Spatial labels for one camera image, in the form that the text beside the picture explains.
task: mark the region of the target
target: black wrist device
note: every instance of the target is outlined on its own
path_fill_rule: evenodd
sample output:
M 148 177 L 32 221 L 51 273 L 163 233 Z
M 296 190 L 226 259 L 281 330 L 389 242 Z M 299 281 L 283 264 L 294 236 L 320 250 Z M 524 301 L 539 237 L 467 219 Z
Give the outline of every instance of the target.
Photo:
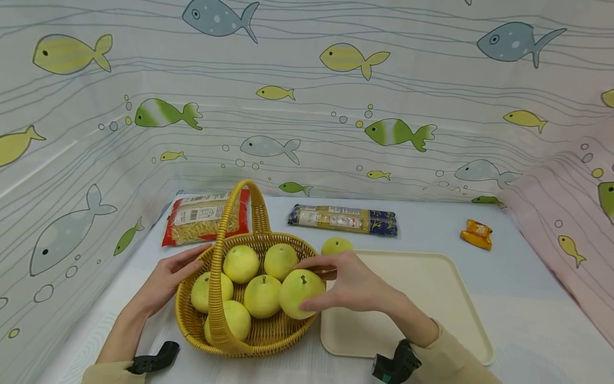
M 421 366 L 422 362 L 411 350 L 410 342 L 403 339 L 398 343 L 392 359 L 380 354 L 375 355 L 371 374 L 386 384 L 401 384 Z

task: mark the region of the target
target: wicker basket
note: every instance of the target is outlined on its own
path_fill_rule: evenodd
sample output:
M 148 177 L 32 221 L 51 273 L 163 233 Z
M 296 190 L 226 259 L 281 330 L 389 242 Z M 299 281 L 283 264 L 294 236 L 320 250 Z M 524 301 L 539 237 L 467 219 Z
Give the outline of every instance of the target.
M 241 189 L 247 186 L 252 200 L 252 230 L 253 233 L 225 238 L 226 228 L 231 208 L 238 198 Z M 256 251 L 260 258 L 259 274 L 264 273 L 264 258 L 269 247 L 286 243 L 297 252 L 300 260 L 317 256 L 317 252 L 303 240 L 287 233 L 271 233 L 268 214 L 262 193 L 251 180 L 243 180 L 230 193 L 219 224 L 215 246 L 207 249 L 198 259 L 204 262 L 203 268 L 184 280 L 177 290 L 175 298 L 175 316 L 183 336 L 190 344 L 207 353 L 224 355 L 231 358 L 249 358 L 269 356 L 281 352 L 294 345 L 303 337 L 316 319 L 316 315 L 294 320 L 283 311 L 277 312 L 268 319 L 252 318 L 252 328 L 245 342 L 237 340 L 228 329 L 222 306 L 222 284 L 220 273 L 224 255 L 236 245 L 248 245 Z M 209 288 L 209 327 L 214 345 L 207 343 L 204 337 L 204 321 L 207 315 L 194 309 L 190 302 L 190 293 L 196 279 L 203 273 L 211 271 Z M 235 284 L 233 300 L 243 302 L 247 284 Z

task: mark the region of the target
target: spaghetti package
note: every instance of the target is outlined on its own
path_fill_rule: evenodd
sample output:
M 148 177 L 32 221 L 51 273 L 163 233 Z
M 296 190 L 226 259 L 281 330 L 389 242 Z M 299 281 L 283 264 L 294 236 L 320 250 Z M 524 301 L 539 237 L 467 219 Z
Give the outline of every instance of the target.
M 173 204 L 166 223 L 162 246 L 215 240 L 230 191 L 220 194 L 185 197 Z M 249 189 L 243 189 L 233 205 L 226 236 L 248 233 L 247 204 Z
M 372 235 L 397 235 L 397 217 L 394 212 L 361 210 L 342 206 L 296 204 L 288 215 L 288 224 L 370 233 Z

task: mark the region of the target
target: right hand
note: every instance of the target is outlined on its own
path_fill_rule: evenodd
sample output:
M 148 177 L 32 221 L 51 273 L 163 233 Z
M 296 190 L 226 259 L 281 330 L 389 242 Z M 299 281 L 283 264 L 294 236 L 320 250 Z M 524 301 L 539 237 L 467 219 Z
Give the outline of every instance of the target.
M 323 311 L 333 307 L 345 307 L 352 311 L 383 312 L 386 302 L 395 297 L 398 291 L 376 275 L 352 251 L 335 255 L 308 257 L 297 264 L 295 269 L 311 269 L 327 272 L 323 280 L 336 280 L 335 286 L 319 295 L 304 300 L 300 308 L 304 311 Z

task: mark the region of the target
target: sleeve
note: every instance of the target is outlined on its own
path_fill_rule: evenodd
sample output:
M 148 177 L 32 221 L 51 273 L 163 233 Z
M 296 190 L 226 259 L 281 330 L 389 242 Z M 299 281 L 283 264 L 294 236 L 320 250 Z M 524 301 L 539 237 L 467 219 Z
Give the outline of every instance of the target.
M 438 322 L 439 336 L 426 348 L 411 345 L 422 366 L 413 376 L 423 383 L 501 384 L 501 381 L 475 358 Z
M 132 361 L 94 364 L 85 370 L 81 384 L 145 384 L 145 374 L 128 372 L 130 366 Z

